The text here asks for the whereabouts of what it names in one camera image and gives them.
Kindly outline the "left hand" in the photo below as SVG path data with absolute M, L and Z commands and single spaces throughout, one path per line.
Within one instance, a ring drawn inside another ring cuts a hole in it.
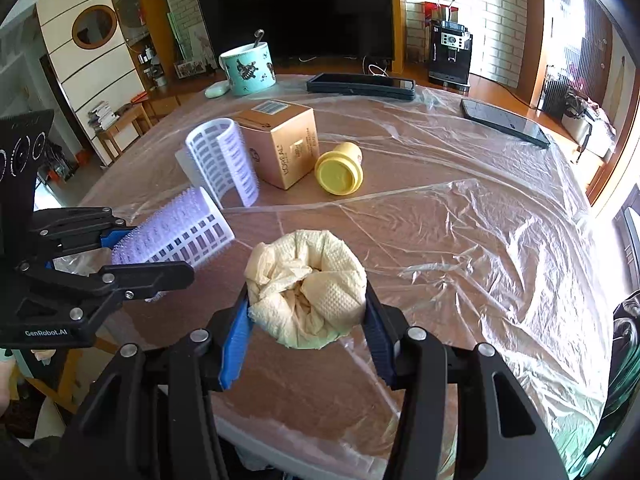
M 17 401 L 20 396 L 17 391 L 18 367 L 14 356 L 2 358 L 0 362 L 0 415 L 9 408 L 12 401 Z

